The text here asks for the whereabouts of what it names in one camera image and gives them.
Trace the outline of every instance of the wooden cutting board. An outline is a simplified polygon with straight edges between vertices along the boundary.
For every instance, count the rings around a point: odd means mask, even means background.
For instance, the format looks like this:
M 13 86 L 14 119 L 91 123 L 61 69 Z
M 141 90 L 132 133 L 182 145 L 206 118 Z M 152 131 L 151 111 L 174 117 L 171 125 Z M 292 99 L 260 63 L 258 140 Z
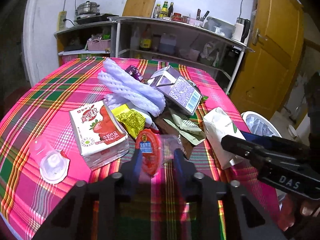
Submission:
M 127 0 L 122 16 L 151 17 L 156 0 Z

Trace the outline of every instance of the yellow door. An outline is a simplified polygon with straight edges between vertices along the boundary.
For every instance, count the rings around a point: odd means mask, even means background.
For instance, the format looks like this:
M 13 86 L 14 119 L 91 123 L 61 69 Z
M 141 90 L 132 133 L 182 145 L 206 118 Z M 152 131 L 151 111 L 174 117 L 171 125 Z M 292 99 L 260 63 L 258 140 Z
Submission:
M 303 45 L 303 12 L 297 0 L 258 0 L 253 38 L 231 91 L 240 113 L 270 119 L 291 83 Z

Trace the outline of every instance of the strawberry milk drink carton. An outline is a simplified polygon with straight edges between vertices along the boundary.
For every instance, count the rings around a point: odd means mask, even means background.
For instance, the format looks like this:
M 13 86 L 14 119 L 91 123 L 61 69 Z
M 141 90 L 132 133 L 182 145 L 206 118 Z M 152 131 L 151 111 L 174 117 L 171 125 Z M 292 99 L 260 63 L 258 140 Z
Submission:
M 128 134 L 103 101 L 69 112 L 84 161 L 95 170 L 129 151 Z

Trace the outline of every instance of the plastic bag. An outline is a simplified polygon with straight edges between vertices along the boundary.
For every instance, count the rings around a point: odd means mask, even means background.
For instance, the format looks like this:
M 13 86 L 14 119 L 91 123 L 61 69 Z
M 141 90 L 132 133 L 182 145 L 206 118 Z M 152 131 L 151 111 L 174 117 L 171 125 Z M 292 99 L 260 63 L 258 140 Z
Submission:
M 263 121 L 253 116 L 248 116 L 245 120 L 250 132 L 259 136 L 273 136 L 275 133 Z

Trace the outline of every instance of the door handle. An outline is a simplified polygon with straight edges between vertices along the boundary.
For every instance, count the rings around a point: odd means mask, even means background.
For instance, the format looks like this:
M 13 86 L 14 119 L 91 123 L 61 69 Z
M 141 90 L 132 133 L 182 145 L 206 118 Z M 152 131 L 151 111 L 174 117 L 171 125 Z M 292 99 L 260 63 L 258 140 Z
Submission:
M 262 38 L 262 39 L 265 40 L 265 41 L 268 40 L 266 37 L 264 37 L 264 36 L 262 36 L 262 35 L 260 34 L 260 30 L 259 30 L 259 28 L 257 28 L 257 29 L 256 29 L 256 32 L 255 32 L 255 34 L 254 34 L 254 37 L 253 37 L 253 39 L 252 39 L 252 44 L 253 44 L 253 45 L 257 45 L 257 43 L 258 43 L 258 41 L 259 41 L 259 38 Z

